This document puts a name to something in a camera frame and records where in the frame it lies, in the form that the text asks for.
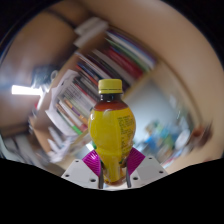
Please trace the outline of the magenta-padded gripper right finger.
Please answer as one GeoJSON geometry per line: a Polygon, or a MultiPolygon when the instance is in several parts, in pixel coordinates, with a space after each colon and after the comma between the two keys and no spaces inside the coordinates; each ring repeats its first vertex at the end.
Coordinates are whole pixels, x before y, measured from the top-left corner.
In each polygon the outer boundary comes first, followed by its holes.
{"type": "Polygon", "coordinates": [[[167,175],[168,173],[153,156],[144,156],[137,149],[131,149],[126,161],[128,188],[140,188],[167,175]]]}

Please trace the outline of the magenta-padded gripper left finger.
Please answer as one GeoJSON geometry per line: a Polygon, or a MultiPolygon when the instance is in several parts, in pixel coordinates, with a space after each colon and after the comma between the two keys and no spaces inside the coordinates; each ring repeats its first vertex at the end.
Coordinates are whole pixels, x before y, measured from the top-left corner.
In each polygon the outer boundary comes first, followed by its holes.
{"type": "Polygon", "coordinates": [[[75,159],[62,178],[84,188],[102,189],[104,178],[100,157],[93,150],[83,159],[75,159]]]}

